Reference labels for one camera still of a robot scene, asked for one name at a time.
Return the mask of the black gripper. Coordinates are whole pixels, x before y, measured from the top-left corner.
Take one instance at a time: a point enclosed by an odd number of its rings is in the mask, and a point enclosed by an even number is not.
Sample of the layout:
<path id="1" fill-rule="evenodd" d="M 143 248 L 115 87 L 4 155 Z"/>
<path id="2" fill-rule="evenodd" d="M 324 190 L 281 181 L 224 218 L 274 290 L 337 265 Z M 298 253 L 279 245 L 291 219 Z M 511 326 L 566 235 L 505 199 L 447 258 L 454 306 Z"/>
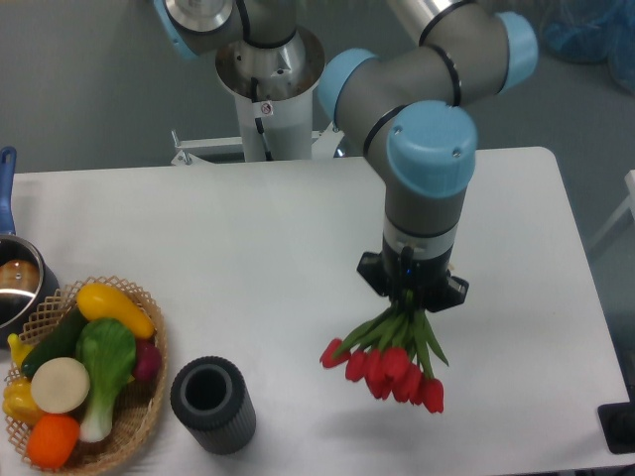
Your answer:
<path id="1" fill-rule="evenodd" d="M 388 244 L 380 253 L 364 252 L 357 273 L 381 297 L 401 300 L 413 293 L 415 308 L 431 312 L 462 305 L 469 289 L 468 281 L 449 270 L 450 249 L 438 257 L 416 259 L 413 248 L 400 253 Z"/>

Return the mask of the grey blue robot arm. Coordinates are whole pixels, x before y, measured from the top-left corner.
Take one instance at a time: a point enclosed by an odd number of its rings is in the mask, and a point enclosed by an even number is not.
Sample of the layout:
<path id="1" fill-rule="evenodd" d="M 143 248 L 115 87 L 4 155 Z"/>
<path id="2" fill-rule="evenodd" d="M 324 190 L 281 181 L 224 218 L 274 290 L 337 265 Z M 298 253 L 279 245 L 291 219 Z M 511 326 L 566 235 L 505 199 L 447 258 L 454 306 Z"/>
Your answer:
<path id="1" fill-rule="evenodd" d="M 390 300 L 417 309 L 464 302 L 468 284 L 449 270 L 476 128 L 464 106 L 527 79 L 538 43 L 527 20 L 473 1 L 394 1 L 415 47 L 388 61 L 363 49 L 326 59 L 292 1 L 158 1 L 166 34 L 188 59 L 214 53 L 234 97 L 248 162 L 305 159 L 313 106 L 358 147 L 384 181 L 382 249 L 359 274 Z"/>

